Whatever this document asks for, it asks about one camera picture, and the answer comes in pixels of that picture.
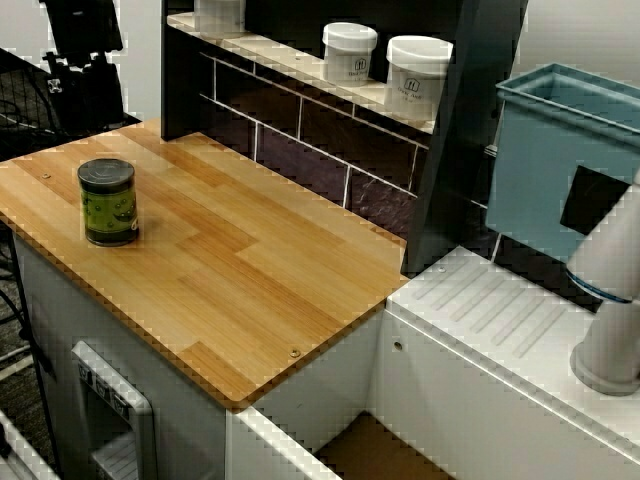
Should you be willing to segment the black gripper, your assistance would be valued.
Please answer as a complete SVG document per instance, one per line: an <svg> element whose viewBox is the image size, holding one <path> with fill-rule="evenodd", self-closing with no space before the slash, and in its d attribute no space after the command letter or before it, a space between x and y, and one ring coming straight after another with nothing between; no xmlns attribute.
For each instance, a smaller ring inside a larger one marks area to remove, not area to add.
<svg viewBox="0 0 640 480"><path fill-rule="evenodd" d="M51 70L90 67L94 73L95 114L101 125L124 121L122 91L116 66L105 54L123 49L116 9L112 1L43 1L50 21L56 53L43 57ZM49 99L61 125L93 125L82 75L63 70L47 78Z"/></svg>

